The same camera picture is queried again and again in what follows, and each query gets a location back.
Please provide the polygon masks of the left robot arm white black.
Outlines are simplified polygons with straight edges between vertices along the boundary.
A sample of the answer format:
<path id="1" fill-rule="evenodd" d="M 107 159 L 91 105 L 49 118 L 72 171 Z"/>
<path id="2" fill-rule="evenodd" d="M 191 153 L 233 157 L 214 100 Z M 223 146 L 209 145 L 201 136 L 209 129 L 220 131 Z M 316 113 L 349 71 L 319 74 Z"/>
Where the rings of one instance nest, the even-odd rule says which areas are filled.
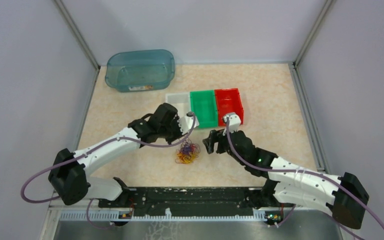
<path id="1" fill-rule="evenodd" d="M 60 150 L 48 180 L 66 206 L 83 199 L 104 199 L 124 207 L 130 200 L 126 185 L 119 178 L 96 178 L 92 173 L 123 154 L 144 146 L 156 147 L 158 139 L 164 139 L 167 148 L 178 145 L 197 125 L 193 113 L 179 117 L 173 105 L 162 103 L 154 113 L 133 120 L 95 145 L 74 152 L 67 148 Z"/>

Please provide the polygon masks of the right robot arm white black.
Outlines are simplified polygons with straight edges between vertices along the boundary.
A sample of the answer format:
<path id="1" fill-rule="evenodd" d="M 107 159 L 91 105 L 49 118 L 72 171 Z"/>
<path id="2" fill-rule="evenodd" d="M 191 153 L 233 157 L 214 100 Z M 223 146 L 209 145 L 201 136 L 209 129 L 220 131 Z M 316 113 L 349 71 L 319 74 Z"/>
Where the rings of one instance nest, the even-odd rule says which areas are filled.
<path id="1" fill-rule="evenodd" d="M 261 199 L 267 206 L 301 205 L 326 213 L 348 228 L 361 229 L 366 212 L 363 206 L 370 197 L 354 174 L 332 175 L 300 167 L 256 147 L 242 130 L 230 134 L 211 130 L 202 143 L 208 154 L 227 153 L 247 172 L 265 178 Z"/>

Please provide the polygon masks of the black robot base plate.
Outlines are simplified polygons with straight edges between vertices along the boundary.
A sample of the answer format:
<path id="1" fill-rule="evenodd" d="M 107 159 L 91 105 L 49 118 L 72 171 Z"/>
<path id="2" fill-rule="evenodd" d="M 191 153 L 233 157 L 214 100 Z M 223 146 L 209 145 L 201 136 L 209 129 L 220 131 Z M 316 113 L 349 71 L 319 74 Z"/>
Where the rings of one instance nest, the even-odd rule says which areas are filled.
<path id="1" fill-rule="evenodd" d="M 251 216 L 254 210 L 281 204 L 262 187 L 136 187 L 115 200 L 99 199 L 100 208 L 127 208 L 135 217 Z"/>

